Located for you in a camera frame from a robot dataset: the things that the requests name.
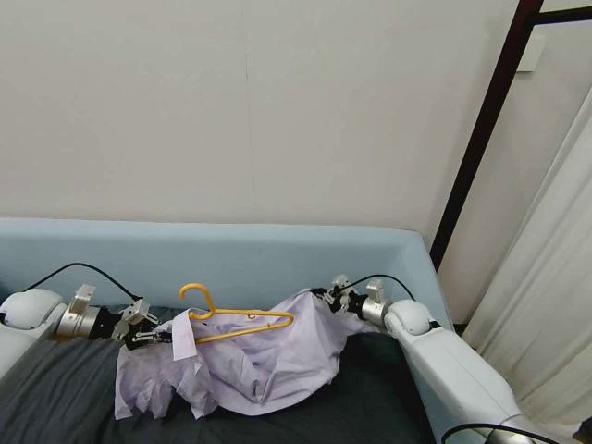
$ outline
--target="white curtain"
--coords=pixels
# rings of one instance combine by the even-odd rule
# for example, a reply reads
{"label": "white curtain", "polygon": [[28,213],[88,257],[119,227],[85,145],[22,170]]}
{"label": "white curtain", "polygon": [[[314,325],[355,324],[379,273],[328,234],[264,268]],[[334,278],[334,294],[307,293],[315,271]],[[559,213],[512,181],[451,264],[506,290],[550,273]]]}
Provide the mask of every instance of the white curtain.
{"label": "white curtain", "polygon": [[592,90],[463,338],[531,419],[592,416]]}

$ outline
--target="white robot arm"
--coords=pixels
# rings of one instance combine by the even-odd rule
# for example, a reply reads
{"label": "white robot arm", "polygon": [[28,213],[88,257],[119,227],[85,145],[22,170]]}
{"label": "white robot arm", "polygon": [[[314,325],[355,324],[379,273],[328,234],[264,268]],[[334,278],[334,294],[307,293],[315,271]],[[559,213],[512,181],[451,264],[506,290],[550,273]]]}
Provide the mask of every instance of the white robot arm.
{"label": "white robot arm", "polygon": [[68,339],[115,339],[130,350],[152,342],[170,342],[166,332],[156,332],[158,319],[150,304],[138,299],[119,313],[91,306],[95,287],[82,285],[66,305],[62,296],[44,289],[11,294],[0,305],[0,379],[38,340],[50,336]]}
{"label": "white robot arm", "polygon": [[549,433],[523,415],[506,380],[456,333],[441,327],[421,303],[386,301],[379,280],[368,284],[367,295],[345,290],[351,289],[352,284],[344,276],[337,277],[333,284],[335,287],[329,293],[332,307],[341,304],[342,308],[357,313],[362,319],[385,327],[390,336],[399,341],[413,368],[459,422],[482,425],[481,428],[466,428],[474,429],[487,442],[577,442],[570,438],[547,438]]}

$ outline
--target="dark wooden frame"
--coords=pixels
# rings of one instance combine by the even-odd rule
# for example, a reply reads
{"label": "dark wooden frame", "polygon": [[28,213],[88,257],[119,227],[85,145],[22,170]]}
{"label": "dark wooden frame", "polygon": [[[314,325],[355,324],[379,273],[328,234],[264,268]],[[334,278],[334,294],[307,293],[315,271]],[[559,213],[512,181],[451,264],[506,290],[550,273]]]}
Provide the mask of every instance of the dark wooden frame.
{"label": "dark wooden frame", "polygon": [[533,28],[536,25],[592,19],[592,6],[540,12],[542,5],[543,0],[520,0],[518,3],[429,252],[436,270],[442,263]]}

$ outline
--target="black cable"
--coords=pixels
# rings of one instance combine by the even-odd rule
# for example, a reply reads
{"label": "black cable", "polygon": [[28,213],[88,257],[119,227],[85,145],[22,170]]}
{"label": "black cable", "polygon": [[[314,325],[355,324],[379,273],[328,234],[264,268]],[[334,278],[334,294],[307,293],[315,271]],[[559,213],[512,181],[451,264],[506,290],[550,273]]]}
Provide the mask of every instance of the black cable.
{"label": "black cable", "polygon": [[489,424],[489,423],[469,423],[469,424],[461,424],[457,425],[456,427],[451,428],[448,430],[444,435],[442,435],[442,444],[446,444],[446,440],[450,438],[455,433],[461,432],[463,430],[473,430],[475,428],[488,428],[491,430],[501,430],[503,432],[512,432],[518,433],[523,437],[538,439],[539,441],[547,442],[548,444],[560,444],[557,441],[554,441],[551,438],[543,437],[537,433],[529,432],[527,430],[521,430],[519,428],[508,427],[507,425],[497,425],[497,424]]}
{"label": "black cable", "polygon": [[398,280],[396,277],[391,276],[391,275],[370,275],[370,276],[362,277],[361,279],[356,280],[352,284],[346,285],[345,287],[341,287],[339,289],[339,291],[349,289],[355,285],[358,285],[360,282],[364,282],[365,280],[368,280],[371,278],[389,278],[389,279],[394,280],[399,285],[401,285],[405,289],[405,291],[407,291],[407,294],[409,294],[409,297],[412,299],[412,301],[415,301],[413,294],[409,291],[409,289],[407,287],[405,287],[405,284],[403,284],[400,280]]}
{"label": "black cable", "polygon": [[47,279],[52,278],[53,276],[57,275],[58,273],[61,273],[62,271],[64,271],[66,268],[70,268],[71,266],[84,266],[86,268],[90,268],[91,270],[96,271],[98,274],[102,275],[103,277],[109,279],[113,284],[115,284],[117,287],[119,287],[119,289],[121,291],[123,291],[124,293],[126,293],[128,296],[131,297],[131,299],[133,301],[138,301],[139,299],[141,299],[141,296],[136,296],[135,294],[133,294],[131,291],[129,291],[128,289],[126,289],[123,285],[121,285],[119,282],[117,282],[116,280],[114,280],[112,277],[110,277],[109,275],[107,275],[107,273],[103,270],[101,270],[100,268],[97,268],[94,265],[90,265],[90,264],[84,264],[83,262],[73,262],[71,264],[67,264],[64,265],[60,268],[58,268],[56,271],[54,271],[53,273],[51,273],[50,275],[47,275],[46,277],[44,277],[43,279],[41,279],[39,282],[35,282],[33,285],[29,286],[28,288],[26,288],[24,291],[30,290],[30,289],[34,289],[35,287],[37,287],[38,285],[43,284]]}

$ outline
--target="light purple cloth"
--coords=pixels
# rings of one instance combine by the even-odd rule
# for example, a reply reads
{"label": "light purple cloth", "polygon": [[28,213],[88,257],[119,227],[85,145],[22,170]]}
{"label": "light purple cloth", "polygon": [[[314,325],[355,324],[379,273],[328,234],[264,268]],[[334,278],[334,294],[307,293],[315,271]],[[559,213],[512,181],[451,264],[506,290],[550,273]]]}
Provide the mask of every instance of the light purple cloth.
{"label": "light purple cloth", "polygon": [[[164,416],[173,389],[191,405],[196,419],[217,404],[247,415],[283,409],[331,381],[339,371],[339,354],[348,336],[377,331],[355,314],[331,313],[310,291],[272,310],[292,313],[294,322],[286,328],[193,348],[193,335],[211,336],[284,319],[214,315],[204,323],[189,323],[183,312],[160,327],[172,332],[173,346],[136,351],[122,347],[117,359],[116,419],[130,416],[134,406],[153,412],[155,418]],[[173,348],[176,358],[187,357],[174,361]]]}

